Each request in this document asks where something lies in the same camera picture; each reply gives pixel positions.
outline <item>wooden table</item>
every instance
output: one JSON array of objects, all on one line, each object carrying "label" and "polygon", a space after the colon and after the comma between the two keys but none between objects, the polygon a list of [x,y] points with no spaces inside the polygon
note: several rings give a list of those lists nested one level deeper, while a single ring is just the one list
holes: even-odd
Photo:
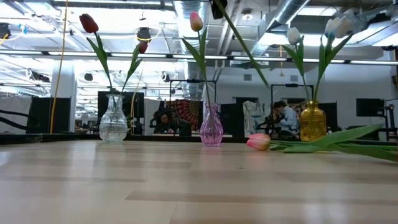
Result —
[{"label": "wooden table", "polygon": [[8,224],[398,223],[398,166],[244,144],[0,146]]}]

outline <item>air duct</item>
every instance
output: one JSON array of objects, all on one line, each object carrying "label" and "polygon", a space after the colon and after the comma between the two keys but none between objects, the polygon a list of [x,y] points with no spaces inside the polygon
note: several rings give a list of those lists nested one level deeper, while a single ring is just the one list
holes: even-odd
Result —
[{"label": "air duct", "polygon": [[[191,12],[199,13],[199,16],[203,19],[203,23],[206,24],[207,18],[207,2],[187,0],[187,1],[175,1],[174,2],[175,12],[178,15],[178,34],[187,40],[195,49],[199,49],[198,34],[191,30],[190,26],[190,14]],[[190,54],[185,48],[184,43],[181,41],[181,48],[183,54]],[[185,79],[196,79],[200,68],[194,62],[185,62]],[[203,85],[191,85],[187,84],[187,96],[191,100],[201,100],[201,94],[198,94],[203,90]]]},{"label": "air duct", "polygon": [[270,12],[262,19],[259,26],[259,41],[252,49],[253,56],[261,56],[268,45],[261,44],[267,39],[267,32],[281,25],[292,22],[294,17],[307,5],[310,0],[281,0],[275,11]]}]

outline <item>pink tulip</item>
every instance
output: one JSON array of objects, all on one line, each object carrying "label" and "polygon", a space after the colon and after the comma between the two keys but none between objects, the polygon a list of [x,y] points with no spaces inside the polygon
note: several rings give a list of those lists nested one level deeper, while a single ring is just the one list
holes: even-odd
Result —
[{"label": "pink tulip", "polygon": [[197,12],[192,12],[190,15],[191,29],[195,32],[200,31],[203,28],[203,21]]},{"label": "pink tulip", "polygon": [[252,134],[246,145],[258,151],[266,151],[271,146],[271,138],[268,134]]}]

